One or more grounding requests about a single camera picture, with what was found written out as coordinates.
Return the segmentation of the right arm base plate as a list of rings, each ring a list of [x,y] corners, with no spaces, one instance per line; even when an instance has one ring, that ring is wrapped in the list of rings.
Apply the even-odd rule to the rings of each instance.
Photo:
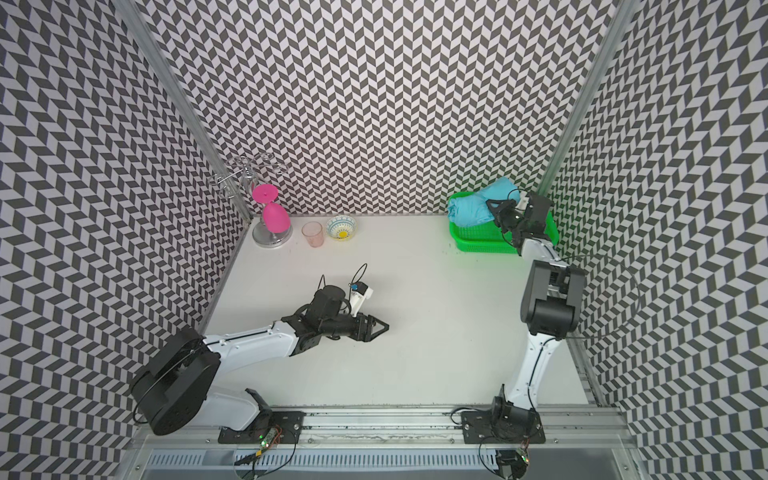
[[[496,420],[490,411],[463,411],[460,425],[464,443],[468,445],[546,442],[541,418],[531,410],[515,410]]]

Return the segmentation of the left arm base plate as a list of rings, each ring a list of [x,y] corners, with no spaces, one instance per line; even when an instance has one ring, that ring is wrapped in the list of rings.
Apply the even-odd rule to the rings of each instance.
[[[300,410],[278,410],[260,413],[243,430],[222,427],[218,436],[219,444],[262,443],[270,430],[277,430],[281,445],[295,445],[300,439],[306,414]]]

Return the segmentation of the turquoise long pants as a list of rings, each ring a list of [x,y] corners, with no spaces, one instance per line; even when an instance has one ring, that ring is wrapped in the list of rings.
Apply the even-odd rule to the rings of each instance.
[[[464,197],[448,201],[447,216],[451,223],[461,228],[470,228],[491,222],[493,215],[486,207],[487,200],[520,200],[518,187],[507,177],[502,177],[483,189]]]

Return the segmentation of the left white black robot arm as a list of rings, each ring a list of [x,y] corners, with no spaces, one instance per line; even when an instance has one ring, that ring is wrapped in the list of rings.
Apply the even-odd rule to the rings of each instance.
[[[129,383],[133,419],[158,436],[186,426],[216,427],[226,442],[259,437],[276,427],[273,410],[253,388],[219,388],[218,377],[273,359],[290,358],[324,338],[368,343],[389,324],[361,308],[371,288],[357,282],[349,289],[318,288],[310,303],[267,327],[234,334],[204,336],[191,327],[172,335]]]

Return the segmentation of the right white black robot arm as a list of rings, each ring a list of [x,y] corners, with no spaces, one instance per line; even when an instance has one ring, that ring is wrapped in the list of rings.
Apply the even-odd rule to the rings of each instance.
[[[486,206],[500,232],[510,235],[518,255],[531,262],[520,304],[527,350],[514,384],[502,386],[494,397],[489,426],[500,441],[529,442],[542,430],[538,390],[548,363],[580,323],[586,277],[557,253],[546,234],[550,199],[532,194],[523,211],[511,197],[488,200]]]

